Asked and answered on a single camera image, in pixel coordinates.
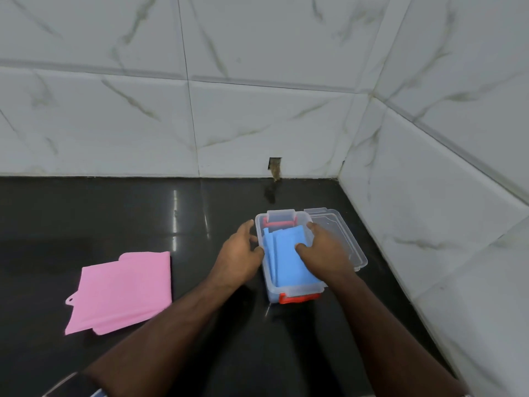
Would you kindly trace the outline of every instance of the clear plastic container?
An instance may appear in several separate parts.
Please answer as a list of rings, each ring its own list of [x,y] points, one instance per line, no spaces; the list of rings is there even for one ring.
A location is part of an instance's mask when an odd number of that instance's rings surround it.
[[[321,227],[333,233],[338,240],[340,240],[344,250],[346,251],[349,261],[354,266],[354,270],[358,271],[367,265],[367,258],[360,249],[347,227],[341,214],[333,209],[325,207],[315,209],[305,209],[302,212],[296,212],[294,209],[289,210],[268,210],[267,213],[258,214],[255,217],[255,229],[257,231],[257,238],[259,245],[263,245],[263,231],[268,227],[270,232],[280,229],[286,229],[294,226],[304,226],[305,236],[307,238],[307,246],[312,245],[314,235],[306,226],[309,221],[319,224]],[[263,259],[263,272],[265,274],[265,282],[268,291],[268,299],[272,303],[281,302],[296,302],[303,298],[296,300],[294,297],[308,296],[321,294],[327,285],[320,281],[319,283],[305,284],[298,286],[284,286],[276,287],[272,283],[270,277],[270,267],[268,265],[267,257]]]

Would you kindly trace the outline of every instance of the wall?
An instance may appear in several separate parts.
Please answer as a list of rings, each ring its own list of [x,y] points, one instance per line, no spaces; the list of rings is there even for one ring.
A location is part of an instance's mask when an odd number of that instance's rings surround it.
[[[412,0],[339,180],[478,397],[529,389],[529,0]]]
[[[0,173],[336,177],[410,0],[0,0]]]

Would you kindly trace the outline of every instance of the glossy black surface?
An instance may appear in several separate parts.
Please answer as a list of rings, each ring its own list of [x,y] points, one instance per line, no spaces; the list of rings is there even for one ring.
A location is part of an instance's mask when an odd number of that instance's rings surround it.
[[[140,325],[64,336],[83,266],[130,251],[172,257],[177,299],[209,272],[240,223],[267,210],[338,210],[369,263],[359,275],[442,360],[366,228],[333,180],[0,179],[0,395],[38,396]],[[371,394],[341,309],[316,301],[270,306],[262,272],[208,325],[172,394]]]

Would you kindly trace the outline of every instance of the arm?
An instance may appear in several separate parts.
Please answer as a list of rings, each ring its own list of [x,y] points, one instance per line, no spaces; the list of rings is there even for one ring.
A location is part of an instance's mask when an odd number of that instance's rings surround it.
[[[307,268],[340,302],[377,397],[462,397],[465,387],[413,338],[354,272],[337,240],[309,223],[313,245],[296,245]]]
[[[167,393],[189,348],[213,313],[251,279],[264,256],[250,251],[253,220],[222,246],[207,279],[173,302],[84,371],[109,397],[158,397]]]

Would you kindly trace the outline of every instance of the blue item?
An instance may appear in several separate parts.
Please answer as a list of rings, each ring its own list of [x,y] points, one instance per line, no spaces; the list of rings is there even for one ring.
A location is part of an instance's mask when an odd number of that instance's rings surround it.
[[[270,277],[276,287],[320,282],[308,271],[295,250],[297,243],[307,243],[303,226],[274,232],[265,228],[263,232]]]

